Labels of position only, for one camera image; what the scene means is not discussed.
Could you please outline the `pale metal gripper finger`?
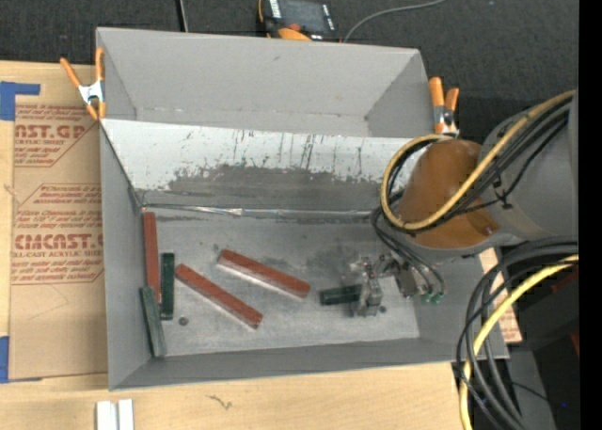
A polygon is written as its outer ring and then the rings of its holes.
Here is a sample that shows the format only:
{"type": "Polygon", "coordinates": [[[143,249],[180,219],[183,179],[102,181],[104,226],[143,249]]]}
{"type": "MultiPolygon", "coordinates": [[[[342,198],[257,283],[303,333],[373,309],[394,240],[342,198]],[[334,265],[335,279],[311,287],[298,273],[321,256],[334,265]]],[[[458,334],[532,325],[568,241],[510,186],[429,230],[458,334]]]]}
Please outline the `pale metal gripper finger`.
{"type": "Polygon", "coordinates": [[[378,279],[366,279],[359,285],[357,300],[350,304],[353,316],[375,316],[379,312],[384,293],[378,279]]]}
{"type": "Polygon", "coordinates": [[[363,257],[349,266],[349,282],[351,284],[367,284],[374,278],[372,261],[363,257]]]}

